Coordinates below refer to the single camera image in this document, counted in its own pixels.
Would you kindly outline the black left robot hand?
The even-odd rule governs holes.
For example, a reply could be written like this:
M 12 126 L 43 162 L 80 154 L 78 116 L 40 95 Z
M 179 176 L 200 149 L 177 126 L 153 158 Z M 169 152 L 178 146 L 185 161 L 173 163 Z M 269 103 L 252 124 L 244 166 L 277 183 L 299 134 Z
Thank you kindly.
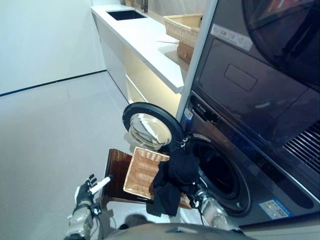
M 93 203 L 94 195 L 100 191 L 104 186 L 111 182 L 113 175 L 109 174 L 107 177 L 103 178 L 101 181 L 97 181 L 94 174 L 89 175 L 89 177 L 84 181 L 81 186 L 76 188 L 74 194 L 74 200 L 76 206 L 82 204 L 82 202 Z

